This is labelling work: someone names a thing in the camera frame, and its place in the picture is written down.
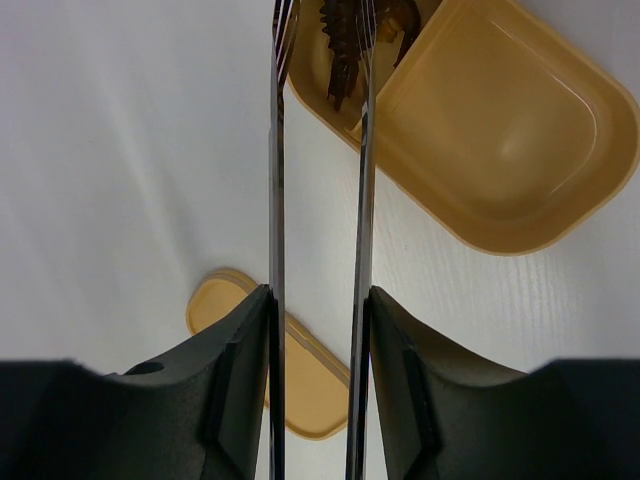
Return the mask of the dark brown food piece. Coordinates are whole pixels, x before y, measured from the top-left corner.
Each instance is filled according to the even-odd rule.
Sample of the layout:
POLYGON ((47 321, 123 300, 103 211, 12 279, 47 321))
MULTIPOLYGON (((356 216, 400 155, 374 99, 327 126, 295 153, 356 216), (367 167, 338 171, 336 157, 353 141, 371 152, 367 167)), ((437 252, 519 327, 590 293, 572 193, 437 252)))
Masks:
POLYGON ((319 12, 333 53, 327 98, 333 99, 333 110, 339 112, 355 89, 362 52, 370 47, 365 32, 368 21, 362 1, 326 0, 319 12))

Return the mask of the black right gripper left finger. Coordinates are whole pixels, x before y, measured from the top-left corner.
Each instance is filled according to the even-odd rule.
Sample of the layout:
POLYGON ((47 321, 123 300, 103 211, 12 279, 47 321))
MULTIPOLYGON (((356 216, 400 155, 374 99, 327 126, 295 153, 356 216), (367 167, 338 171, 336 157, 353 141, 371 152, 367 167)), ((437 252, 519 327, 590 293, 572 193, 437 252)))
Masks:
POLYGON ((251 479, 271 292, 123 374, 68 360, 1 365, 5 479, 251 479))

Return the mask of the yellow lunch box base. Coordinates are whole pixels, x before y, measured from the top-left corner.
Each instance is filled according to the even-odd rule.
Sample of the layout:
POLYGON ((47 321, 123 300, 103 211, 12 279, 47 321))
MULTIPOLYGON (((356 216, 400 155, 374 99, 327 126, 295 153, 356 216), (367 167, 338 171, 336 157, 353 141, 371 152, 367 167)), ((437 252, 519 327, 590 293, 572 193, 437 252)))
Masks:
POLYGON ((463 243, 523 255, 568 234, 639 163, 639 108, 516 1, 415 1, 421 30, 376 41, 377 166, 463 243))

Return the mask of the brown roasted shrimp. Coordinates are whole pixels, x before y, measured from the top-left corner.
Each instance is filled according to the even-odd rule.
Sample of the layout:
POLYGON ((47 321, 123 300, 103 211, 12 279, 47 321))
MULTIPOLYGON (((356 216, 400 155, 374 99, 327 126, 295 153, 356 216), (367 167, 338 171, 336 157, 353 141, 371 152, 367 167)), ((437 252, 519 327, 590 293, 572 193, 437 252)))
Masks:
POLYGON ((421 30, 421 15, 414 0, 379 0, 374 2, 375 40, 393 43, 399 34, 402 42, 393 64, 397 67, 403 60, 421 30))

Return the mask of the stainless steel food tongs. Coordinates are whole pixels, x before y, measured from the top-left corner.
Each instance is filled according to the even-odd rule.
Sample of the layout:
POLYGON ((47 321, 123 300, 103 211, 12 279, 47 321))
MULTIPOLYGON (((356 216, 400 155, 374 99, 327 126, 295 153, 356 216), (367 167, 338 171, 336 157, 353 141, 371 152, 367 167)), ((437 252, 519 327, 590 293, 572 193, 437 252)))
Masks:
MULTIPOLYGON (((272 22, 269 132, 269 314, 270 464, 272 479, 285 477, 285 148, 284 84, 294 50, 300 3, 277 1, 272 22)), ((374 151, 375 7, 363 1, 356 14, 364 33, 364 101, 359 167, 349 409, 347 425, 347 479, 366 477, 366 417, 370 366, 370 302, 376 167, 374 151)))

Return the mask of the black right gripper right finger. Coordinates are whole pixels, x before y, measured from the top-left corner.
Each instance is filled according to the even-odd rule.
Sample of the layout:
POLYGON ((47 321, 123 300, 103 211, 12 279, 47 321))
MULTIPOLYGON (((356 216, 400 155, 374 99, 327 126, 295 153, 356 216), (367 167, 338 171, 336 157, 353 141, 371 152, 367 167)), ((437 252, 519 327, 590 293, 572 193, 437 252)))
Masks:
POLYGON ((391 479, 635 479, 639 363, 560 359, 524 373, 370 292, 371 357, 391 479))

